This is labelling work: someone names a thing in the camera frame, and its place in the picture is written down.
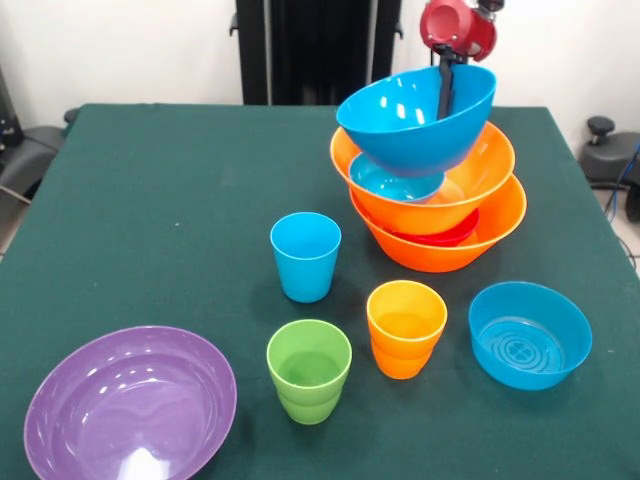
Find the white wall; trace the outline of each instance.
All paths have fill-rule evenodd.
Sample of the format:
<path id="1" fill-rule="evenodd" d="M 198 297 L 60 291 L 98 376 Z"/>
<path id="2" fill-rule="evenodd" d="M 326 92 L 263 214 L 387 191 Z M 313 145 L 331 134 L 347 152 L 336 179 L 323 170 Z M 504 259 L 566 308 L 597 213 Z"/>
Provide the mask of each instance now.
<path id="1" fill-rule="evenodd" d="M 24 126 L 86 102 L 242 103 L 235 0 L 0 0 Z"/>
<path id="2" fill-rule="evenodd" d="M 425 0 L 403 0 L 405 39 L 394 71 L 429 63 L 419 18 Z M 497 105 L 544 105 L 577 151 L 586 119 L 610 116 L 640 130 L 640 1 L 507 0 L 498 44 L 482 65 L 498 77 Z"/>
<path id="3" fill-rule="evenodd" d="M 403 0 L 394 70 L 429 56 Z M 640 130 L 640 0 L 508 0 L 483 63 L 499 105 L 546 105 L 576 150 L 590 115 Z M 26 126 L 85 102 L 241 103 L 235 0 L 0 0 L 0 64 Z"/>

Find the blue bowl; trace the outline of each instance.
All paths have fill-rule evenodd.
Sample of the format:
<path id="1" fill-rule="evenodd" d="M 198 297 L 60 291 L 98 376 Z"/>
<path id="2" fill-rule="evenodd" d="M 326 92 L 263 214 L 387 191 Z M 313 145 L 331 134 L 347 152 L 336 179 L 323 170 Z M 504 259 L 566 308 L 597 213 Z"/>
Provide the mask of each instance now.
<path id="1" fill-rule="evenodd" d="M 453 67 L 451 115 L 436 120 L 440 72 L 430 67 L 372 83 L 338 108 L 338 123 L 369 158 L 401 177 L 455 167 L 489 118 L 496 77 L 472 65 Z"/>
<path id="2" fill-rule="evenodd" d="M 444 183 L 444 173 L 429 177 L 398 177 L 380 168 L 364 153 L 354 158 L 349 176 L 365 190 L 399 202 L 422 203 L 431 198 Z"/>
<path id="3" fill-rule="evenodd" d="M 482 368 L 520 390 L 553 387 L 591 351 L 591 327 L 580 309 L 535 283 L 505 282 L 483 290 L 471 303 L 469 327 Z"/>

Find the green cup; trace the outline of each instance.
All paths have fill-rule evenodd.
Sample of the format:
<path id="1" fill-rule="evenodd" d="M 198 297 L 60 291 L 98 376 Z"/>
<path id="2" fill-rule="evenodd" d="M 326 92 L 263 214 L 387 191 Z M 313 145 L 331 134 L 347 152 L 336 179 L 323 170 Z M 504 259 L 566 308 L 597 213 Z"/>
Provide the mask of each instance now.
<path id="1" fill-rule="evenodd" d="M 303 425 L 331 415 L 351 366 L 351 344 L 339 328 L 322 320 L 297 320 L 273 334 L 267 365 L 280 403 Z"/>

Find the purple bowl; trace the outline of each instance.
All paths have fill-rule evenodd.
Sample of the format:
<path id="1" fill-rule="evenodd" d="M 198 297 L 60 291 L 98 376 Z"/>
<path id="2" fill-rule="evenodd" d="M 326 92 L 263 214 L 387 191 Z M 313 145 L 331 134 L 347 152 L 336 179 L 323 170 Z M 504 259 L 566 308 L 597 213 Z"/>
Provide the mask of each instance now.
<path id="1" fill-rule="evenodd" d="M 36 392 L 24 426 L 43 480 L 182 480 L 218 451 L 236 411 L 229 362 L 170 327 L 100 337 L 64 359 Z"/>

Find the orange bowl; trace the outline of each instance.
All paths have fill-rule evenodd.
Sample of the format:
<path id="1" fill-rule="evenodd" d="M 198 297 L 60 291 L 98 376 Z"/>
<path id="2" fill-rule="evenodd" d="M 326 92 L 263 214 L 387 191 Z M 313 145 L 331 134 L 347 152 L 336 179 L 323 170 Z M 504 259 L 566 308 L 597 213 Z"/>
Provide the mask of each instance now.
<path id="1" fill-rule="evenodd" d="M 330 152 L 336 170 L 376 224 L 410 235 L 441 233 L 458 225 L 507 181 L 516 161 L 509 139 L 487 122 L 467 158 L 446 173 L 438 193 L 427 203 L 415 204 L 381 197 L 349 178 L 349 166 L 360 149 L 342 128 L 333 134 Z"/>
<path id="2" fill-rule="evenodd" d="M 473 235 L 457 247 L 434 247 L 403 240 L 376 225 L 351 190 L 351 202 L 384 252 L 394 261 L 421 272 L 451 272 L 466 267 L 513 232 L 527 210 L 524 188 L 511 175 L 480 205 L 480 221 Z"/>

